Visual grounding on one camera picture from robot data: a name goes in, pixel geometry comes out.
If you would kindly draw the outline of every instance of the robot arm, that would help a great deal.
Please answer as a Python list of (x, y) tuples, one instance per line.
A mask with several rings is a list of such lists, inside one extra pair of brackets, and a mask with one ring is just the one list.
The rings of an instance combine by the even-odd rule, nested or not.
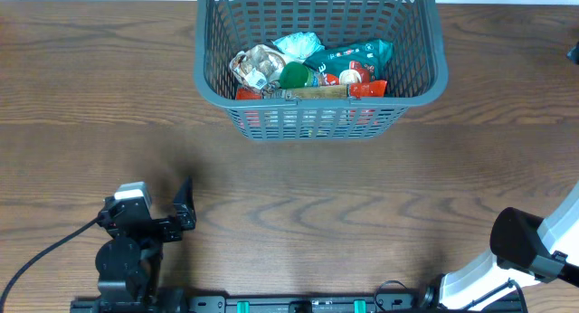
[[(493, 226), (490, 247), (461, 270), (442, 278), (439, 303), (465, 308), (509, 280), (521, 287), (556, 278), (579, 285), (579, 183), (563, 203), (541, 219), (505, 210)], [(502, 289), (470, 308), (482, 310), (513, 289)]]

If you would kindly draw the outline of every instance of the snack package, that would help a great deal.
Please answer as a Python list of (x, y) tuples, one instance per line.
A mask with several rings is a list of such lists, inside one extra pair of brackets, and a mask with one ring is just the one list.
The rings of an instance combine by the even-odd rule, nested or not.
[(284, 54), (300, 60), (306, 60), (311, 54), (324, 50), (324, 45), (315, 33), (293, 33), (279, 38), (273, 44)]
[(374, 39), (315, 52), (303, 64), (324, 73), (327, 85), (371, 82), (386, 80), (392, 54), (392, 43)]
[(235, 100), (270, 100), (278, 98), (278, 92), (280, 90), (275, 90), (272, 94), (261, 95), (260, 93), (253, 92), (246, 87), (240, 85), (237, 87), (237, 92), (235, 93)]
[(270, 95), (280, 87), (278, 80), (281, 71), (289, 62), (303, 61), (268, 46), (257, 45), (247, 52), (238, 52), (229, 62), (229, 69), (246, 88), (261, 95)]
[(383, 97), (386, 81), (352, 83), (348, 85), (276, 90), (274, 98), (285, 100), (359, 100), (363, 97)]

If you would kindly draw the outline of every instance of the wood grain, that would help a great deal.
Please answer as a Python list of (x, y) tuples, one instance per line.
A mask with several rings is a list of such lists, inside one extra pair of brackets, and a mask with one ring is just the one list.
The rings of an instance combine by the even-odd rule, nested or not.
[[(579, 8), (440, 11), (438, 101), (366, 142), (257, 144), (195, 90), (196, 3), (0, 2), (0, 284), (137, 180), (155, 216), (195, 182), (199, 224), (166, 246), (162, 284), (233, 295), (418, 287), (483, 251), (503, 208), (551, 213), (579, 171)], [(107, 239), (39, 261), (7, 311), (98, 294)], [(562, 282), (525, 292), (531, 312), (579, 309)]]

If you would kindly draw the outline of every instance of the black cable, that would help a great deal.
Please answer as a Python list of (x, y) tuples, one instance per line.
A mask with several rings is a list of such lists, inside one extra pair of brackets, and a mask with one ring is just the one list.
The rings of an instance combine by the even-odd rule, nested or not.
[(517, 282), (512, 280), (512, 279), (509, 279), (504, 284), (491, 290), (487, 294), (483, 295), (480, 299), (476, 299), (476, 300), (471, 301), (471, 303), (469, 305), (465, 306), (464, 308), (461, 308), (461, 310), (469, 310), (471, 308), (474, 308), (478, 304), (480, 304), (480, 303), (484, 302), (485, 300), (490, 299), (491, 297), (495, 296), (503, 289), (512, 288), (513, 286), (517, 289), (518, 300), (521, 302), (521, 308), (523, 309), (523, 313), (528, 313), (527, 302), (525, 301), (525, 295), (523, 295), (523, 290), (520, 288), (520, 286), (518, 286)]
[(380, 291), (384, 286), (386, 286), (386, 285), (392, 285), (392, 284), (398, 284), (398, 285), (404, 287), (404, 289), (408, 290), (408, 289), (406, 288), (406, 286), (404, 286), (404, 284), (402, 284), (402, 282), (400, 282), (400, 281), (398, 281), (398, 280), (388, 280), (388, 281), (383, 282), (382, 285), (380, 285), (380, 287), (378, 287), (378, 288), (376, 289), (376, 291), (374, 292), (374, 304), (375, 304), (376, 306), (378, 306), (383, 312), (386, 312), (386, 310), (384, 309), (384, 307), (382, 306), (382, 304), (378, 303), (378, 300), (376, 299), (377, 296), (378, 296), (378, 291)]
[(95, 218), (90, 221), (90, 223), (85, 224), (82, 226), (78, 231), (73, 232), (72, 234), (66, 236), (65, 238), (61, 239), (60, 241), (56, 242), (55, 244), (47, 247), (44, 251), (36, 254), (30, 261), (26, 262), (26, 264), (20, 268), (18, 272), (8, 281), (6, 288), (2, 292), (2, 298), (0, 298), (0, 313), (4, 312), (4, 304), (6, 303), (6, 299), (8, 298), (8, 293), (13, 285), (18, 281), (18, 279), (30, 268), (33, 264), (35, 264), (38, 260), (40, 260), (44, 255), (48, 254), (50, 251), (56, 249), (57, 247), (63, 245), (64, 243), (70, 241), (74, 237), (78, 236), (80, 233), (88, 230), (93, 224), (95, 224), (99, 218)]
[(512, 286), (515, 286), (515, 288), (517, 289), (518, 300), (521, 302), (521, 308), (523, 309), (523, 313), (528, 313), (527, 301), (525, 300), (525, 295), (523, 295), (523, 290), (521, 289), (520, 286), (518, 286), (518, 283), (516, 281), (509, 280), (508, 282)]

